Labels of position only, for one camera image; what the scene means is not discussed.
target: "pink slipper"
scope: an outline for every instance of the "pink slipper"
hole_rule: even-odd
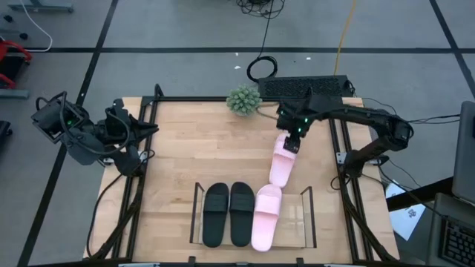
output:
[[[281,200],[282,190],[275,185],[265,185],[255,197],[251,244],[257,251],[265,252],[272,246]]]
[[[294,165],[297,154],[284,149],[286,133],[281,133],[277,137],[274,145],[274,155],[272,156],[272,166],[270,168],[269,182],[280,188],[284,188],[290,177],[290,171]]]

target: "keyboard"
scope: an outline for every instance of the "keyboard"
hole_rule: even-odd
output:
[[[475,267],[475,229],[442,219],[439,257],[461,267]]]
[[[308,76],[259,79],[259,91],[264,97],[305,97],[309,88],[319,95],[352,96],[345,88],[346,76]]]

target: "small potted plant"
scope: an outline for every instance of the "small potted plant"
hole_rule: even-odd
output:
[[[229,109],[238,116],[253,114],[261,103],[262,99],[258,90],[248,85],[239,85],[237,89],[231,90],[231,94],[226,99]]]

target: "black slipper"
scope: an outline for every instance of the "black slipper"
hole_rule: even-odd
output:
[[[251,241],[252,218],[254,216],[254,192],[243,182],[231,187],[231,241],[237,247],[244,247]]]
[[[206,192],[203,207],[203,244],[205,246],[216,248],[221,245],[228,204],[229,189],[225,183],[215,183]]]

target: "wooden table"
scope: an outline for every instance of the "wooden table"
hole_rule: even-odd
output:
[[[125,108],[138,117],[141,98],[124,98]],[[344,103],[362,106],[359,98],[344,98]],[[261,108],[275,114],[276,106]],[[145,181],[133,261],[187,262],[195,256],[199,263],[351,263],[344,209],[339,191],[330,187],[336,176],[335,157],[328,121],[314,122],[302,139],[297,161],[285,194],[299,194],[313,188],[317,248],[273,248],[266,253],[223,245],[207,248],[189,243],[194,185],[204,188],[216,182],[248,183],[256,193],[268,183],[272,151],[280,131],[275,121],[263,116],[239,117],[225,102],[160,102],[156,123],[160,130],[153,136]],[[368,127],[348,123],[351,143],[359,149],[371,142]],[[377,167],[367,165],[364,174],[379,178]],[[105,169],[101,189],[118,172]],[[91,237],[97,251],[117,224],[125,179],[103,197]],[[367,223],[381,244],[399,258],[387,211],[384,191],[379,183],[360,178],[361,195]],[[364,258],[361,233],[355,224],[360,258]],[[121,255],[125,255],[128,229]]]

